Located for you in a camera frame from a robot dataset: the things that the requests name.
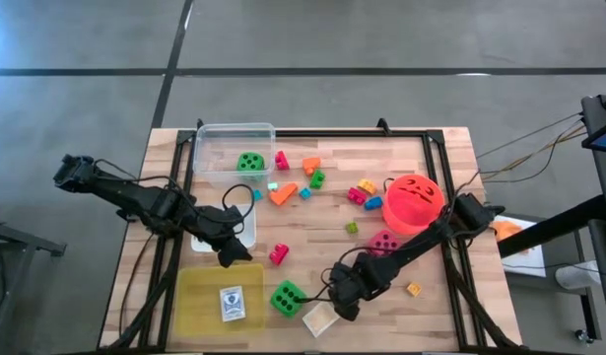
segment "pink block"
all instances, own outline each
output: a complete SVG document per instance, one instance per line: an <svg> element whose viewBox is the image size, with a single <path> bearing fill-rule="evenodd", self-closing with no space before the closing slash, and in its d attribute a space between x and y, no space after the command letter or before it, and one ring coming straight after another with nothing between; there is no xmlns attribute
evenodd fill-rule
<svg viewBox="0 0 606 355"><path fill-rule="evenodd" d="M277 244L274 247L274 251L270 252L270 260L277 266L283 262L285 255L290 251L290 248L286 245Z"/></svg>
<svg viewBox="0 0 606 355"><path fill-rule="evenodd" d="M370 238L367 246L371 248L397 250L397 248L401 246L401 242L399 242L390 231L383 230ZM388 255L391 252L392 251L369 249L369 253L377 256Z"/></svg>
<svg viewBox="0 0 606 355"><path fill-rule="evenodd" d="M349 189L349 194L347 195L349 197L349 199L359 205L363 205L364 202L366 201L366 195L359 191L356 188L351 187Z"/></svg>
<svg viewBox="0 0 606 355"><path fill-rule="evenodd" d="M278 151L276 153L276 157L274 158L276 162L276 168L278 170L289 170L290 165L287 163L287 158L285 158L285 153L283 151Z"/></svg>

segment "building block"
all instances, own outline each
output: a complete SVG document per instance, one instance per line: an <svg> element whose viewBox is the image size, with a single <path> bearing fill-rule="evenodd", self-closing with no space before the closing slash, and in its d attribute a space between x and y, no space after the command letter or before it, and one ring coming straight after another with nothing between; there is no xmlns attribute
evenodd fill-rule
<svg viewBox="0 0 606 355"><path fill-rule="evenodd" d="M366 201L366 195L353 187L349 188L349 193L347 194L347 197L351 201L359 204L360 206L364 204L364 201Z"/></svg>
<svg viewBox="0 0 606 355"><path fill-rule="evenodd" d="M299 192L299 195L303 198L303 199L308 199L311 197L311 190L308 188L303 188L301 190L301 192Z"/></svg>
<svg viewBox="0 0 606 355"><path fill-rule="evenodd" d="M288 246L277 244L274 246L274 251L270 252L270 260L272 260L275 265L279 266L288 252L290 252Z"/></svg>
<svg viewBox="0 0 606 355"><path fill-rule="evenodd" d="M239 156L236 162L236 169L241 172L255 172L265 170L265 161L258 153L245 152Z"/></svg>
<svg viewBox="0 0 606 355"><path fill-rule="evenodd" d="M304 170L305 174L310 176L319 167L320 167L320 158L303 159L303 170Z"/></svg>
<svg viewBox="0 0 606 355"><path fill-rule="evenodd" d="M305 298L306 294L300 288L292 281L285 280L272 294L270 303L285 317L291 318L303 307L303 304L295 302L295 299Z"/></svg>
<svg viewBox="0 0 606 355"><path fill-rule="evenodd" d="M377 188L374 186L374 183L367 178L362 178L358 183L358 187L371 195L377 192Z"/></svg>
<svg viewBox="0 0 606 355"><path fill-rule="evenodd" d="M381 205L383 205L383 200L381 199L381 197L375 196L364 204L364 208L367 211L371 211L373 209L381 207Z"/></svg>
<svg viewBox="0 0 606 355"><path fill-rule="evenodd" d="M313 176L311 176L311 182L309 183L309 187L315 189L321 188L322 184L324 183L324 178L324 173L320 169L316 169L316 171L313 173Z"/></svg>
<svg viewBox="0 0 606 355"><path fill-rule="evenodd" d="M278 191L271 191L270 192L270 199L272 200L272 202L276 203L277 205L282 205L283 203L285 203L285 201L287 201L288 198L290 198L290 196L296 192L296 190L299 187L296 186L295 183L290 182L288 184L286 184L285 186L279 188Z"/></svg>
<svg viewBox="0 0 606 355"><path fill-rule="evenodd" d="M274 161L276 162L276 169L278 170L289 170L290 165L287 163L287 158L285 158L285 153L283 151L278 151L276 153L276 157L274 157Z"/></svg>
<svg viewBox="0 0 606 355"><path fill-rule="evenodd" d="M412 297L417 297L421 293L421 285L416 282L410 282L410 284L405 290L408 291L408 293L412 295Z"/></svg>
<svg viewBox="0 0 606 355"><path fill-rule="evenodd" d="M349 232L349 234L356 234L358 232L358 224L355 222L347 223L346 231Z"/></svg>
<svg viewBox="0 0 606 355"><path fill-rule="evenodd" d="M401 246L401 242L399 242L399 240L397 240L397 238L394 237L390 231L383 230L375 234L374 237L370 238L367 246L371 248L397 250ZM369 253L377 256L383 256L390 254L391 251L369 249Z"/></svg>

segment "green cube with holes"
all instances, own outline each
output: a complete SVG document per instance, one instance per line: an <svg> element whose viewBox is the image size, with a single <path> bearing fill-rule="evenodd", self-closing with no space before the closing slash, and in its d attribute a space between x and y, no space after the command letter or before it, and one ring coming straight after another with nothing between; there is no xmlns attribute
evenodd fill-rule
<svg viewBox="0 0 606 355"><path fill-rule="evenodd" d="M240 172L257 172L265 170L265 160L258 153L245 152L239 156L236 169Z"/></svg>
<svg viewBox="0 0 606 355"><path fill-rule="evenodd" d="M303 304L294 301L295 298L304 299L306 294L292 281L285 280L272 294L270 303L285 317L291 318L303 307Z"/></svg>

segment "red plastic bowl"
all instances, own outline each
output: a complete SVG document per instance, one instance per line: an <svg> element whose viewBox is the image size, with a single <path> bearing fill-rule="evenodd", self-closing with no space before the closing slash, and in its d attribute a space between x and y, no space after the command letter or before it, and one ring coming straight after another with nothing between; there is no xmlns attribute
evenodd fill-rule
<svg viewBox="0 0 606 355"><path fill-rule="evenodd" d="M396 179L385 193L383 219L398 234L416 235L438 217L443 205L444 196L435 182L407 175Z"/></svg>

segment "blue block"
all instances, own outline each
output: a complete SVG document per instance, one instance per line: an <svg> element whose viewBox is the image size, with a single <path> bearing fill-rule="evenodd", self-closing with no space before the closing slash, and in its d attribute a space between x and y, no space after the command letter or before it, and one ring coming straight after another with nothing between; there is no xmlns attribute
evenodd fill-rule
<svg viewBox="0 0 606 355"><path fill-rule="evenodd" d="M308 199L311 197L311 190L308 188L303 188L301 190L301 192L299 192L299 195L303 198L303 199Z"/></svg>
<svg viewBox="0 0 606 355"><path fill-rule="evenodd" d="M364 208L365 208L367 211L370 211L370 210L373 210L373 209L376 209L376 208L381 207L381 205L382 205L382 204L383 204L383 200L381 199L381 197L376 196L376 197L373 197L373 198L371 198L370 200L368 200L368 201L367 201L367 202L364 204Z"/></svg>

